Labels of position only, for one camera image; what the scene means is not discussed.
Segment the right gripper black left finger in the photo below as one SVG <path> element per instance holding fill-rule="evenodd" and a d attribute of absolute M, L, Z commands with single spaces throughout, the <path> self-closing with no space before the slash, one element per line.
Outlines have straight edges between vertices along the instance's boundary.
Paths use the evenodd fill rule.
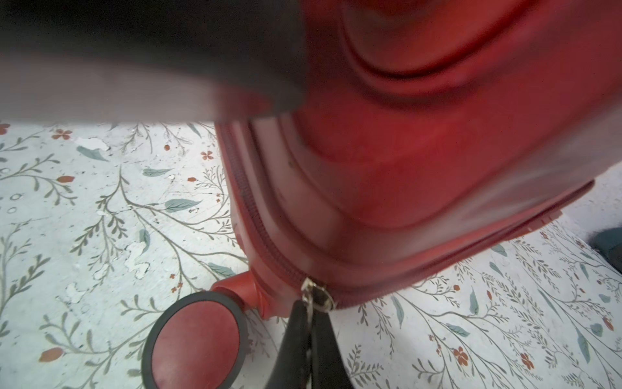
<path fill-rule="evenodd" d="M 310 375 L 310 322 L 308 306 L 295 301 L 275 366 L 265 389 L 303 389 Z"/>

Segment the red hard-shell suitcase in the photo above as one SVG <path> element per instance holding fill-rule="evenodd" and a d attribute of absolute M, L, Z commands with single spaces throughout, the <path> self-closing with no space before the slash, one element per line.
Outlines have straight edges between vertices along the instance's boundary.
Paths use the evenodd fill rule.
<path fill-rule="evenodd" d="M 147 388 L 230 388 L 247 310 L 404 289 L 555 220 L 621 159 L 618 1 L 305 1 L 307 99 L 220 122 L 246 272 L 174 303 Z"/>

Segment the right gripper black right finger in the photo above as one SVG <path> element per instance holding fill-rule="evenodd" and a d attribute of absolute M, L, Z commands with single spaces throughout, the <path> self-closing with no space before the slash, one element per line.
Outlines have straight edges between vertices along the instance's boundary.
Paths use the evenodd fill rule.
<path fill-rule="evenodd" d="M 353 389 L 327 313 L 315 311 L 310 329 L 310 387 Z"/>

